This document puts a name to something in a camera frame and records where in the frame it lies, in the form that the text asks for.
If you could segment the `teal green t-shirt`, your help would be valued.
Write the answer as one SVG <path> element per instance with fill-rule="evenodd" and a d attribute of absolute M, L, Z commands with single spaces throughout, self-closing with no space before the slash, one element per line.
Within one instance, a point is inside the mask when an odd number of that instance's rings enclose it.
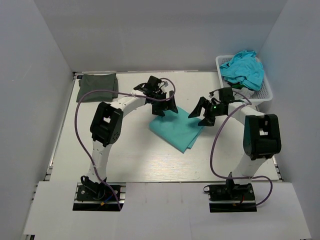
<path fill-rule="evenodd" d="M 149 123 L 149 129 L 181 153 L 191 149 L 202 133 L 203 127 L 199 126 L 199 118 L 189 118 L 189 113 L 178 107 L 178 113 L 170 110 L 165 116 L 157 116 Z"/>

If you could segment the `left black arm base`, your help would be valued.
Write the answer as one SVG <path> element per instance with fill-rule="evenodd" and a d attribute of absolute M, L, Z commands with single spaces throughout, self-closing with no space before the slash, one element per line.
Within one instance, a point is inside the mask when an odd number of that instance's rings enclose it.
<path fill-rule="evenodd" d="M 73 202 L 73 211 L 85 212 L 119 212 L 125 203 L 126 184 L 103 183 L 91 181 L 82 176 L 77 184 Z"/>

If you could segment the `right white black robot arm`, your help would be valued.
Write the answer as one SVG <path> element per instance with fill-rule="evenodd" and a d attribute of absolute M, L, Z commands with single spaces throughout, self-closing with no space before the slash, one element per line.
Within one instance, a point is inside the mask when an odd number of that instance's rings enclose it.
<path fill-rule="evenodd" d="M 245 96 L 235 99 L 235 91 L 231 87 L 216 90 L 218 98 L 214 98 L 214 92 L 210 92 L 210 98 L 201 97 L 189 114 L 189 118 L 203 115 L 199 126 L 212 127 L 219 116 L 225 116 L 225 120 L 218 129 L 212 144 L 209 157 L 211 172 L 218 178 L 233 181 L 225 188 L 226 195 L 236 200 L 244 193 L 244 187 L 253 179 L 257 179 L 256 172 L 261 165 L 282 149 L 279 119 L 275 114 L 264 114 L 251 108 L 251 101 Z M 243 151 L 244 154 L 228 176 L 218 174 L 213 165 L 214 148 L 218 137 L 230 118 L 234 118 L 244 126 Z"/>

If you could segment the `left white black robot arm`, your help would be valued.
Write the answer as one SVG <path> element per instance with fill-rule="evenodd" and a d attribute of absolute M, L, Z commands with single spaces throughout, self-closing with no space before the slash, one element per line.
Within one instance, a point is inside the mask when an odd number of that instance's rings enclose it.
<path fill-rule="evenodd" d="M 133 88 L 131 93 L 123 93 L 123 97 L 112 103 L 101 102 L 93 117 L 90 132 L 92 137 L 92 161 L 87 178 L 93 182 L 88 193 L 99 200 L 105 196 L 106 187 L 101 184 L 107 179 L 106 167 L 112 145 L 119 139 L 124 117 L 132 111 L 150 104 L 151 114 L 164 117 L 166 111 L 178 113 L 175 102 L 176 87 L 168 90 L 167 78 L 150 76 L 146 83 Z"/>

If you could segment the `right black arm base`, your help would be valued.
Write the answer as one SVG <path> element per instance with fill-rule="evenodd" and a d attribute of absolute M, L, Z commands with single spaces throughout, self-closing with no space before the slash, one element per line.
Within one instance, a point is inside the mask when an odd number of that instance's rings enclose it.
<path fill-rule="evenodd" d="M 235 184 L 226 180 L 224 184 L 210 184 L 203 188 L 208 194 L 211 213 L 250 213 L 256 212 L 256 198 L 251 183 Z"/>

